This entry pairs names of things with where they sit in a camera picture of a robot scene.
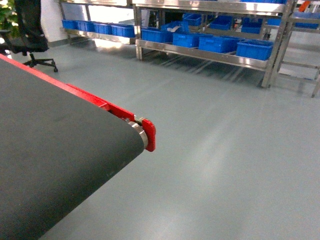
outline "red metal bracket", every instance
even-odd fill
[[[114,105],[113,103],[108,102],[87,91],[84,91],[83,89],[78,88],[74,85],[67,84],[67,86],[73,88],[73,90],[69,90],[68,92],[78,96],[79,98],[87,100],[88,102],[109,111],[110,113],[112,113],[113,115],[117,116],[120,119],[136,122],[135,115],[132,112],[129,112],[128,110],[125,110],[117,105]],[[155,125],[148,119],[143,119],[141,123],[142,123],[142,128],[148,137],[148,146],[145,149],[148,150],[149,152],[153,152],[156,149]]]
[[[84,91],[76,86],[73,86],[71,84],[65,84],[63,82],[60,82],[46,74],[44,74],[43,72],[40,72],[34,68],[28,67],[23,65],[20,62],[17,62],[15,60],[12,60],[8,57],[3,56],[2,54],[0,54],[0,59],[15,65],[16,67],[25,70],[26,72],[33,74],[35,76],[37,76],[38,78],[51,83],[73,95],[76,95],[79,98],[82,98],[106,111],[109,111],[110,113],[112,113],[113,115],[117,116],[120,119],[123,120],[129,120],[132,122],[136,122],[135,120],[135,115],[132,112],[129,112],[128,110],[125,110],[111,102],[108,102],[98,96],[95,96],[87,91]],[[142,128],[145,131],[147,137],[148,137],[148,145],[146,147],[146,150],[148,150],[149,152],[153,152],[156,148],[156,128],[154,126],[154,124],[148,120],[148,119],[143,119],[141,121],[142,124]]]

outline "blue storage crate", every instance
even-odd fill
[[[98,34],[112,34],[112,26],[106,23],[94,23],[94,31]]]
[[[76,21],[77,22],[77,28],[80,31],[85,32],[94,32],[95,31],[95,25],[92,21]]]
[[[211,29],[230,30],[233,23],[232,16],[218,16],[212,23],[210,23]]]
[[[189,24],[187,21],[172,21],[168,24],[162,25],[161,30],[167,31],[173,29],[176,26],[180,26],[175,32],[176,33],[189,33]]]
[[[126,24],[112,24],[112,35],[125,37],[125,38],[134,38],[135,27],[133,25]]]
[[[241,32],[259,34],[261,29],[261,24],[258,22],[249,22],[242,25]]]
[[[215,53],[229,53],[237,49],[235,39],[223,36],[203,36],[199,38],[199,49]]]
[[[265,3],[265,4],[282,4],[283,0],[240,0],[243,3]]]
[[[184,14],[182,15],[182,19],[184,20],[185,18],[187,18],[187,17],[189,17],[189,16],[191,16],[191,15],[193,15],[193,13],[184,13]]]
[[[255,17],[244,17],[242,18],[242,24],[249,24],[249,23],[258,23],[260,25],[262,25],[262,23],[264,22],[263,18],[255,18]]]
[[[201,14],[192,14],[184,18],[184,21],[188,22],[189,26],[200,26],[201,25]]]
[[[199,38],[207,36],[201,33],[174,33],[173,45],[185,48],[197,48],[199,46]]]
[[[280,26],[281,19],[278,18],[270,18],[268,19],[268,25]]]
[[[294,12],[293,17],[295,18],[303,18],[303,19],[320,19],[320,13],[319,12]],[[318,24],[316,23],[302,23],[302,22],[296,22],[295,26],[297,28],[303,28],[303,29],[317,29]]]
[[[263,40],[247,40],[238,42],[237,45],[237,56],[265,61],[270,58],[274,43]]]
[[[172,43],[173,32],[159,30],[154,27],[149,27],[141,30],[142,40],[156,43]]]
[[[78,24],[73,20],[62,20],[62,26],[65,29],[78,29]]]

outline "office chair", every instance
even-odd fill
[[[54,72],[58,72],[53,58],[35,59],[33,55],[33,52],[45,52],[49,49],[48,40],[41,27],[41,0],[15,0],[14,6],[20,37],[9,39],[10,31],[0,30],[0,35],[5,41],[0,44],[0,54],[4,54],[5,50],[10,50],[14,54],[22,53],[23,56],[29,53],[31,60],[25,62],[24,65],[31,68],[36,65],[51,66],[54,67]]]

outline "green plant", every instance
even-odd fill
[[[0,30],[11,31],[11,38],[19,36],[15,0],[0,0]]]

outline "conveyor belt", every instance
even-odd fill
[[[38,239],[144,150],[128,123],[0,59],[0,239]]]

